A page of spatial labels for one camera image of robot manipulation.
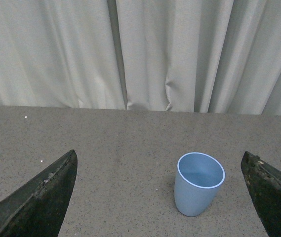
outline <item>blue cup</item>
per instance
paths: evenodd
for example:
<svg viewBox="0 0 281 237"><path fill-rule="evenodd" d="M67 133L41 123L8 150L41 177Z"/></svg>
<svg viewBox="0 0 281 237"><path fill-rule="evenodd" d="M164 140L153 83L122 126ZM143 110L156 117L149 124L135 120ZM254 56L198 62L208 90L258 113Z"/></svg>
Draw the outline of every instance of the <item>blue cup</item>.
<svg viewBox="0 0 281 237"><path fill-rule="evenodd" d="M213 157L198 152L183 155L177 166L176 207L186 216L197 216L210 205L223 184L224 168Z"/></svg>

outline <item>curtain fold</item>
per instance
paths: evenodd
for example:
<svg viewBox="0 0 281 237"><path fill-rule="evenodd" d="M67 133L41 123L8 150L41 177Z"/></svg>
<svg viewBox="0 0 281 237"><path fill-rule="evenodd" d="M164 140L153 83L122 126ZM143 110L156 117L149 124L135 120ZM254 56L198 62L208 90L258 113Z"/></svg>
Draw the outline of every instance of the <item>curtain fold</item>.
<svg viewBox="0 0 281 237"><path fill-rule="evenodd" d="M281 115L281 1L0 1L0 105Z"/></svg>

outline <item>speckled surface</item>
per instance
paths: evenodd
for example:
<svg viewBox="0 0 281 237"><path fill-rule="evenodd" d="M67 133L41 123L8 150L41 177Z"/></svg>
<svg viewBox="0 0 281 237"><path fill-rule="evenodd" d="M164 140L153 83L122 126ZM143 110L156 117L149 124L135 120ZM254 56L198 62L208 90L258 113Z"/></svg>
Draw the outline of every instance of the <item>speckled surface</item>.
<svg viewBox="0 0 281 237"><path fill-rule="evenodd" d="M267 237L240 162L250 151L281 170L281 117L0 106L0 200L70 149L78 176L61 237ZM211 206L186 217L173 186L193 151L227 176Z"/></svg>

